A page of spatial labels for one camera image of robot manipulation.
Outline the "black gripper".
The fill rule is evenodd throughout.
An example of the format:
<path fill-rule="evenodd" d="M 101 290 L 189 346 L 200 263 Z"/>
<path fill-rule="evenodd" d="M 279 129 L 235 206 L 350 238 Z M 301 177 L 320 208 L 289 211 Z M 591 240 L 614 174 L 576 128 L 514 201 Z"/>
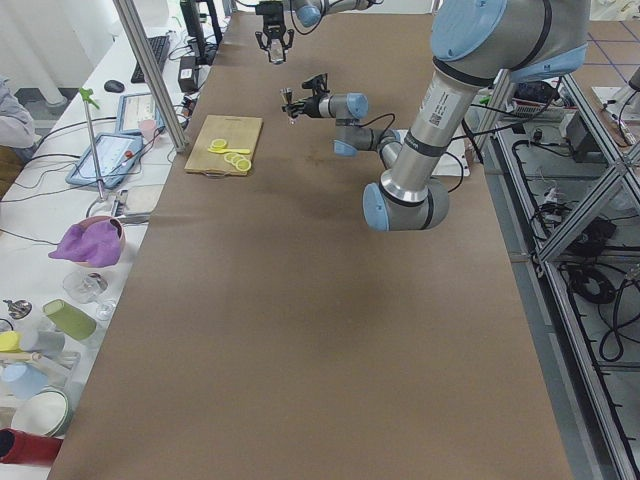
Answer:
<path fill-rule="evenodd" d="M 295 31 L 286 27 L 281 1 L 261 1 L 255 7 L 255 13 L 263 20 L 262 30 L 255 32 L 261 50 L 266 51 L 272 40 L 279 40 L 284 50 L 293 46 Z"/>
<path fill-rule="evenodd" d="M 310 118 L 320 118 L 320 102 L 320 97 L 311 96 L 296 100 L 293 104 L 282 105 L 281 110 L 284 113 L 294 113 L 296 116 L 306 115 Z"/>

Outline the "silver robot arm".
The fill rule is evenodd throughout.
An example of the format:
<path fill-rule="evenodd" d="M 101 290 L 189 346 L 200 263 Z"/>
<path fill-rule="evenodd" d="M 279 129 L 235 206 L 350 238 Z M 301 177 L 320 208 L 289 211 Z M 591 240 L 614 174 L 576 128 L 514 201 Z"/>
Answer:
<path fill-rule="evenodd" d="M 332 95 L 326 77 L 305 83 L 312 96 L 292 101 L 282 90 L 290 118 L 333 118 L 340 132 L 335 153 L 375 150 L 386 169 L 363 193 L 364 217 L 378 231 L 424 230 L 447 215 L 447 188 L 432 173 L 446 153 L 474 97 L 501 70 L 515 83 L 560 77 L 584 62 L 591 4 L 588 1 L 447 1 L 430 39 L 434 74 L 413 125 L 404 137 L 359 124 L 364 95 Z"/>
<path fill-rule="evenodd" d="M 254 12 L 263 20 L 255 32 L 258 46 L 271 51 L 278 46 L 286 52 L 295 34 L 308 35 L 328 15 L 345 11 L 365 11 L 383 1 L 259 1 Z"/>

